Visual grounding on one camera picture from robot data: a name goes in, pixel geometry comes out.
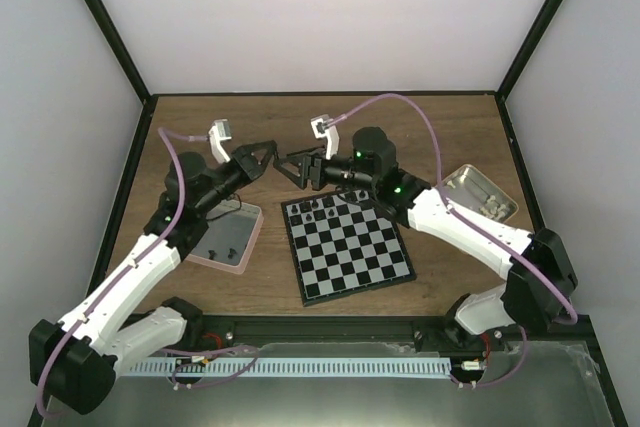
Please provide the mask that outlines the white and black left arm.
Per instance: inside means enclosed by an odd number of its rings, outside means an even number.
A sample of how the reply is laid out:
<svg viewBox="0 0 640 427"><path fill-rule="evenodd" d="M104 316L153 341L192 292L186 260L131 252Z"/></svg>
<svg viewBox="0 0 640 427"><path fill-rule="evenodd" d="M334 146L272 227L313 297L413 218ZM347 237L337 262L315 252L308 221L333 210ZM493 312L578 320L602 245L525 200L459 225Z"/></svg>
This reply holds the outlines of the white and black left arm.
<svg viewBox="0 0 640 427"><path fill-rule="evenodd" d="M145 319L124 323L143 298L194 250L222 201L259 179L277 151L275 141L237 147L215 169L197 152L172 152L157 210L130 253L72 311L40 320L28 336L30 379L86 415L108 396L117 378L149 354L171 345L196 349L204 339L201 311L171 299Z"/></svg>

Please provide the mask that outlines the pink tray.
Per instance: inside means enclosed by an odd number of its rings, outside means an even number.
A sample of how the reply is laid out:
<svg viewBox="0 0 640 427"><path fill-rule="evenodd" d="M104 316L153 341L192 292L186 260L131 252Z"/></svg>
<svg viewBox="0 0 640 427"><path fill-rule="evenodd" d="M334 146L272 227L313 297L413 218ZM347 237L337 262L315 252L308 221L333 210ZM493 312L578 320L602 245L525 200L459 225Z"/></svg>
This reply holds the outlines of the pink tray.
<svg viewBox="0 0 640 427"><path fill-rule="evenodd" d="M207 221L205 234L186 260L207 268L242 275L263 225L261 208L238 199L225 200L207 214ZM234 259L208 259L210 249L227 252L229 248L238 252Z"/></svg>

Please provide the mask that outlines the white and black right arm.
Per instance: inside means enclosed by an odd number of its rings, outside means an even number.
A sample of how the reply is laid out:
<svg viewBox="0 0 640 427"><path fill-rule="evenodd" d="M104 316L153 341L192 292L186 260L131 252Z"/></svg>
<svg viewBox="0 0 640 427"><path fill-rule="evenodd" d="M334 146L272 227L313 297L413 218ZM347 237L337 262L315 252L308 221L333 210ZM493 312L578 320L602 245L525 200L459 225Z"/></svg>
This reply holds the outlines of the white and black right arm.
<svg viewBox="0 0 640 427"><path fill-rule="evenodd" d="M543 334L555 323L576 322L569 298L577 277L557 233L510 227L446 199L399 166L394 143L379 127L359 129L348 157L336 150L335 128L320 136L325 146L278 157L275 168L301 189L364 190L389 220L458 248L503 279L498 287L463 295L449 309L444 336L451 347L468 349L480 335L511 325Z"/></svg>

